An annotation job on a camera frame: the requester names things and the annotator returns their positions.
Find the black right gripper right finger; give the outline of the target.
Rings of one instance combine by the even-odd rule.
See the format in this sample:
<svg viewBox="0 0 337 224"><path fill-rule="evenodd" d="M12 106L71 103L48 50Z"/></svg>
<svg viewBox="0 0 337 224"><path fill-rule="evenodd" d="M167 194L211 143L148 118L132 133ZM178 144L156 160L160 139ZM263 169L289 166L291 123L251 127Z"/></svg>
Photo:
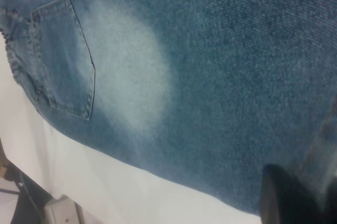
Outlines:
<svg viewBox="0 0 337 224"><path fill-rule="evenodd" d="M337 200L336 180L333 180L328 189L328 223L336 224L336 200Z"/></svg>

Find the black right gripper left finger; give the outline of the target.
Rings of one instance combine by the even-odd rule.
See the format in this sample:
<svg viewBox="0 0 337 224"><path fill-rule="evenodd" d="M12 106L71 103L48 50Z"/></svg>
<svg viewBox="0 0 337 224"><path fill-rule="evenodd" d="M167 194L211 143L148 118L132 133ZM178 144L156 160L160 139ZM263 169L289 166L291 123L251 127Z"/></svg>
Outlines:
<svg viewBox="0 0 337 224"><path fill-rule="evenodd" d="M310 192L282 167L263 168L260 217L264 224L325 223L325 216Z"/></svg>

